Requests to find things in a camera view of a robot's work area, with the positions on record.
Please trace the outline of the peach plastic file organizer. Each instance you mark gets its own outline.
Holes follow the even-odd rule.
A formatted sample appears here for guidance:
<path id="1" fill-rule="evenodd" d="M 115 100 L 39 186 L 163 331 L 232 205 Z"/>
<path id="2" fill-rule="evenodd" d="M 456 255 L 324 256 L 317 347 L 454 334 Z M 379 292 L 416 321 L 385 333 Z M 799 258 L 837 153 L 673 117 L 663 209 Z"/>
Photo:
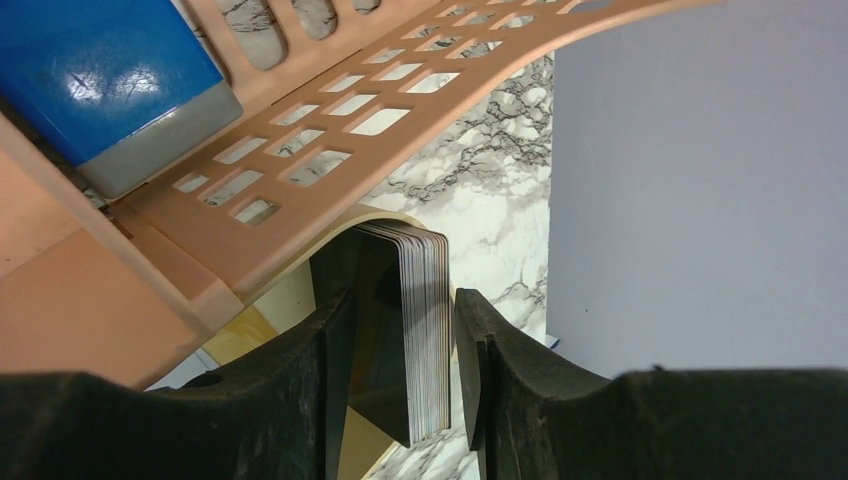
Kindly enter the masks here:
<path id="1" fill-rule="evenodd" d="M 384 1 L 254 68 L 212 1 L 187 9 L 244 116 L 94 208 L 1 122 L 1 370 L 144 388 L 211 338 L 377 183 L 516 70 L 680 1 Z"/>

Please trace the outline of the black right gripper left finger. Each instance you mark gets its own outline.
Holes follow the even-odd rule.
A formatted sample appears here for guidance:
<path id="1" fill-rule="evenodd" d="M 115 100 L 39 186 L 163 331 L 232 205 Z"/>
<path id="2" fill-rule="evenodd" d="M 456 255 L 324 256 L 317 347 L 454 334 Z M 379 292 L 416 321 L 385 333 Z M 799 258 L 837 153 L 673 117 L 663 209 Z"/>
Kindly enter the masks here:
<path id="1" fill-rule="evenodd" d="M 356 302 L 305 320 L 179 389 L 85 372 L 1 378 L 5 479 L 333 479 Z"/>

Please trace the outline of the blue grey box in organizer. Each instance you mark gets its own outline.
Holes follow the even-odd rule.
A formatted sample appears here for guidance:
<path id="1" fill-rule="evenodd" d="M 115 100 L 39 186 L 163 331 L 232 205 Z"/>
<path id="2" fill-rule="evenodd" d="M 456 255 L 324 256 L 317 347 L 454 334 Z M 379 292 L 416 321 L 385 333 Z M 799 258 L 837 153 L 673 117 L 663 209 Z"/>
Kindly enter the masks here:
<path id="1" fill-rule="evenodd" d="M 243 112 L 169 1 L 3 2 L 1 95 L 109 199 Z"/>

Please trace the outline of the gold card lying in tray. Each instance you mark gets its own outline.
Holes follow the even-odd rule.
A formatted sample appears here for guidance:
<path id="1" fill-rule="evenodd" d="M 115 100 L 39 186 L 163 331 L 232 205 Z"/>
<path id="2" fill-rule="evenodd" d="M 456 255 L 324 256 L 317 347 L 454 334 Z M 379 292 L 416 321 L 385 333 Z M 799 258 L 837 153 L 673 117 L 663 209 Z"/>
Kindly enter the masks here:
<path id="1" fill-rule="evenodd" d="M 277 335 L 277 330 L 263 314 L 255 306 L 250 306 L 219 330 L 202 349 L 217 364 L 224 365 Z"/>

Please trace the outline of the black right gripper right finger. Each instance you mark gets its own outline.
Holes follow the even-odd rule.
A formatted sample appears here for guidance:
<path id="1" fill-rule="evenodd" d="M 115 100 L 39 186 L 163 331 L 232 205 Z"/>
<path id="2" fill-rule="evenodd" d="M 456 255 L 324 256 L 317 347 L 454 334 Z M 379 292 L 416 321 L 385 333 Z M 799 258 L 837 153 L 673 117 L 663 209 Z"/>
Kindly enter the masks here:
<path id="1" fill-rule="evenodd" d="M 605 379 L 478 291 L 453 320 L 469 447 L 484 479 L 843 479 L 841 369 L 630 371 Z"/>

